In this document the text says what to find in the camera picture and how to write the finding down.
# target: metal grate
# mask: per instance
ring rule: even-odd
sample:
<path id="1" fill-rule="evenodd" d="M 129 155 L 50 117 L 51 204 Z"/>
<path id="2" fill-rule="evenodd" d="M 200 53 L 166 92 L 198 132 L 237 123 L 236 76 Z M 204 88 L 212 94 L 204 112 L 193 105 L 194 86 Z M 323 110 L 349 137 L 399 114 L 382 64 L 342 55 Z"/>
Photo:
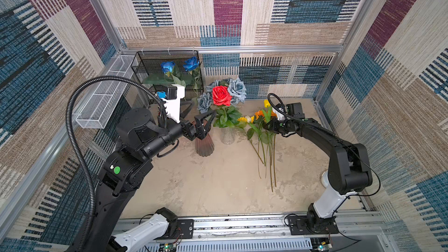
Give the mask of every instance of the metal grate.
<path id="1" fill-rule="evenodd" d="M 148 243 L 146 248 L 149 252 L 158 252 L 161 243 Z M 147 252 L 142 247 L 138 252 Z M 254 239 L 254 240 L 209 240 L 182 242 L 177 252 L 257 252 L 257 251 L 309 251 L 312 249 L 309 238 L 289 239 Z"/>
<path id="2" fill-rule="evenodd" d="M 131 64 L 134 56 L 121 55 L 105 75 L 131 78 Z M 123 94 L 126 83 L 102 81 L 76 116 L 82 128 L 104 128 Z"/>

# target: brown vase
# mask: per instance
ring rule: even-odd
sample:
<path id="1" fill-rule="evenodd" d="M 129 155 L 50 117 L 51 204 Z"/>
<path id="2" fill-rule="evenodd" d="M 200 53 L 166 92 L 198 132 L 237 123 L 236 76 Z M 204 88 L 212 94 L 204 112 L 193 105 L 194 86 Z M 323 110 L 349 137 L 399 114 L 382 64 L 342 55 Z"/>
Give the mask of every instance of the brown vase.
<path id="1" fill-rule="evenodd" d="M 215 150 L 215 145 L 213 144 L 213 140 L 210 137 L 210 133 L 207 134 L 207 136 L 204 139 L 195 139 L 195 148 L 196 153 L 199 154 L 199 156 L 207 157 L 210 156 L 213 151 Z"/>

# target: red rose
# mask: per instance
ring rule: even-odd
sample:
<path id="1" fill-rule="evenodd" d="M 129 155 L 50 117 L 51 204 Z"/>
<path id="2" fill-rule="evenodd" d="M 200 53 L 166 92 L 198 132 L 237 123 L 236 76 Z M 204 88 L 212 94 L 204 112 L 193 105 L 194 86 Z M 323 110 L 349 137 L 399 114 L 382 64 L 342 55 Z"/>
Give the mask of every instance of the red rose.
<path id="1" fill-rule="evenodd" d="M 215 105 L 225 105 L 230 106 L 230 100 L 232 96 L 227 91 L 227 87 L 224 86 L 216 86 L 213 88 L 213 103 Z"/>

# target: white wire mesh basket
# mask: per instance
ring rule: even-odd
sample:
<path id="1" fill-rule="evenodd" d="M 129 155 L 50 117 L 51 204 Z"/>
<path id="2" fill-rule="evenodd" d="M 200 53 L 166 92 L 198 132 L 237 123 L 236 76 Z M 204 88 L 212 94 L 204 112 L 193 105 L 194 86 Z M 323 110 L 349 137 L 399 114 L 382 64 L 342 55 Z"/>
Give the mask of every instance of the white wire mesh basket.
<path id="1" fill-rule="evenodd" d="M 131 78 L 133 60 L 134 56 L 121 55 L 105 75 Z M 105 128 L 126 85 L 127 83 L 119 81 L 101 81 L 76 116 L 79 126 L 82 128 Z"/>

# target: black wire mesh rack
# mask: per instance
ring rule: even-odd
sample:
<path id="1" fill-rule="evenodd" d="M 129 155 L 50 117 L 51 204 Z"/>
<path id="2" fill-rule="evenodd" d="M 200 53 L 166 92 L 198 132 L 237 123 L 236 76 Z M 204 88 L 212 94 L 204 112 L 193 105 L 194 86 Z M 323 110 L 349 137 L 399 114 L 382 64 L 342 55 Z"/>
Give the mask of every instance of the black wire mesh rack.
<path id="1" fill-rule="evenodd" d="M 179 71 L 182 74 L 188 74 L 188 72 L 182 66 L 184 61 L 196 57 L 199 60 L 198 51 L 194 50 L 172 50 L 172 51 L 142 51 L 137 52 L 134 57 L 134 62 L 132 63 L 132 70 L 138 78 L 138 81 L 145 86 L 150 88 L 150 91 L 156 92 L 160 91 L 162 85 L 145 84 L 145 79 L 153 74 L 163 73 L 160 66 L 164 62 L 174 62 Z M 199 70 L 199 88 L 197 90 L 193 89 L 192 84 L 187 84 L 185 87 L 185 99 L 191 100 L 197 96 L 200 96 L 204 92 L 204 85 L 202 80 L 202 73 Z"/>

